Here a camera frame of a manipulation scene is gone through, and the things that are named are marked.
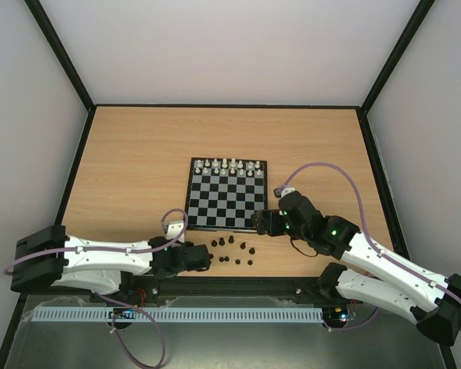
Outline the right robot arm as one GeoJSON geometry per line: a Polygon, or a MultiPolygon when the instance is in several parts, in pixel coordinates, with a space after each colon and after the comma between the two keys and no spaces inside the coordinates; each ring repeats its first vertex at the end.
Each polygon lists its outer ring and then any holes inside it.
{"type": "Polygon", "coordinates": [[[258,234],[304,241],[331,256],[317,280],[328,301],[340,297],[372,304],[413,323],[425,337],[444,346],[461,332],[461,275],[447,277],[378,244],[339,216],[323,216],[294,188],[283,191],[277,210],[259,210],[251,220],[258,234]]]}

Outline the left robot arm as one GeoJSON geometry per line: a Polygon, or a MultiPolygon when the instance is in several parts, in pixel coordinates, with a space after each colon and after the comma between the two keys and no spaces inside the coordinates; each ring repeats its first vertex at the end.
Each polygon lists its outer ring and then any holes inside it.
{"type": "Polygon", "coordinates": [[[88,240],[53,225],[19,240],[5,272],[18,293],[60,287],[109,295],[122,289],[123,274],[166,279],[210,265],[207,246],[186,241],[181,222],[170,224],[164,236],[131,242],[88,240]]]}

